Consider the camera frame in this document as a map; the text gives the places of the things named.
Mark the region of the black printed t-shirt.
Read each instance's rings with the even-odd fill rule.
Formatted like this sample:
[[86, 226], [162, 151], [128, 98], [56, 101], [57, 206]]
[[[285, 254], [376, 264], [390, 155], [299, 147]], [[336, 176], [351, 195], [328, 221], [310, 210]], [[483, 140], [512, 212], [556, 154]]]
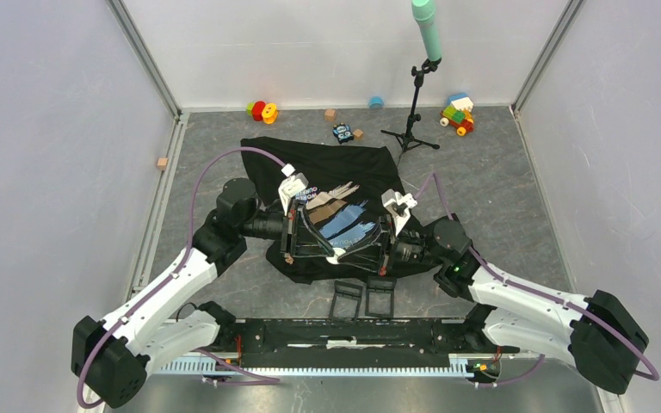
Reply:
[[[267, 151], [285, 163], [292, 164], [304, 173], [309, 181], [310, 192], [303, 193], [301, 199], [308, 196], [315, 200], [321, 192], [328, 192], [352, 182], [349, 188], [359, 188], [345, 200], [351, 204], [368, 201], [364, 206], [362, 218], [354, 225], [375, 223], [385, 211], [380, 197], [387, 189], [394, 189], [404, 194], [403, 183], [398, 176], [398, 168], [386, 147], [365, 146], [329, 146], [290, 140], [259, 137], [241, 139], [241, 146], [255, 147]], [[265, 205], [278, 199], [277, 188], [283, 174], [269, 158], [255, 152], [243, 152], [242, 159], [247, 176], [256, 185], [257, 192]], [[300, 284], [311, 284], [319, 280], [354, 278], [366, 280], [367, 271], [347, 265], [334, 265], [324, 258], [304, 258], [292, 265], [285, 262], [279, 252], [280, 243], [274, 242], [266, 253], [267, 261], [290, 280]], [[387, 275], [402, 278], [429, 271], [429, 264], [400, 263], [393, 264]]]

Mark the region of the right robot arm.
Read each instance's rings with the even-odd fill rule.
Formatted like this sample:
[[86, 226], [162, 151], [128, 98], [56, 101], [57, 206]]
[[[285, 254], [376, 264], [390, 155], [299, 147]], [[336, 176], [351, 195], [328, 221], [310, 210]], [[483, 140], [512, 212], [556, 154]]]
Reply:
[[475, 303], [482, 318], [464, 325], [464, 343], [474, 351], [492, 344], [542, 354], [575, 367], [591, 384], [617, 395], [627, 391], [649, 338], [612, 293], [566, 293], [514, 276], [483, 259], [462, 224], [440, 218], [423, 233], [379, 232], [351, 250], [336, 248], [330, 262], [388, 273], [396, 264], [438, 270], [434, 279], [448, 295]]

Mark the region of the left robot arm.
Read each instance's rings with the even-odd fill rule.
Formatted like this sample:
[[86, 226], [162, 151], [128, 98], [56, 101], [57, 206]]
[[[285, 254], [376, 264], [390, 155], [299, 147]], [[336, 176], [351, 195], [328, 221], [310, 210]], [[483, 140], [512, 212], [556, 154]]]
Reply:
[[186, 246], [155, 280], [104, 317], [80, 320], [71, 358], [78, 405], [86, 410], [101, 404], [121, 407], [174, 359], [207, 345], [228, 349], [236, 339], [235, 326], [206, 310], [195, 310], [171, 326], [164, 321], [232, 266], [246, 251], [247, 238], [287, 243], [285, 256], [291, 262], [322, 257], [336, 263], [343, 251], [306, 217], [299, 195], [307, 187], [303, 174], [287, 173], [277, 189], [279, 209], [265, 211], [252, 181], [230, 180], [204, 224], [189, 229]]

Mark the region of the round green brooch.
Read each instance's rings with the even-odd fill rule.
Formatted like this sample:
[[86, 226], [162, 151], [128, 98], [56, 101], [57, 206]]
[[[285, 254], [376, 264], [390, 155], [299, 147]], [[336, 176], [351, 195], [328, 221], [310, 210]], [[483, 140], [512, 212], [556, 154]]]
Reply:
[[345, 250], [341, 248], [333, 248], [333, 255], [327, 256], [326, 261], [332, 265], [338, 265], [339, 259], [345, 254]]

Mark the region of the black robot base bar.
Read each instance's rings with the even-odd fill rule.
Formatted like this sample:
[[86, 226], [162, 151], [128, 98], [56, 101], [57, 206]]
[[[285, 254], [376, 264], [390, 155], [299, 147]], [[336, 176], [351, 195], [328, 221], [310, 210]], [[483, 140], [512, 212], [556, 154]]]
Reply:
[[235, 353], [244, 367], [445, 367], [451, 354], [498, 354], [482, 330], [461, 319], [247, 318], [220, 327], [209, 349]]

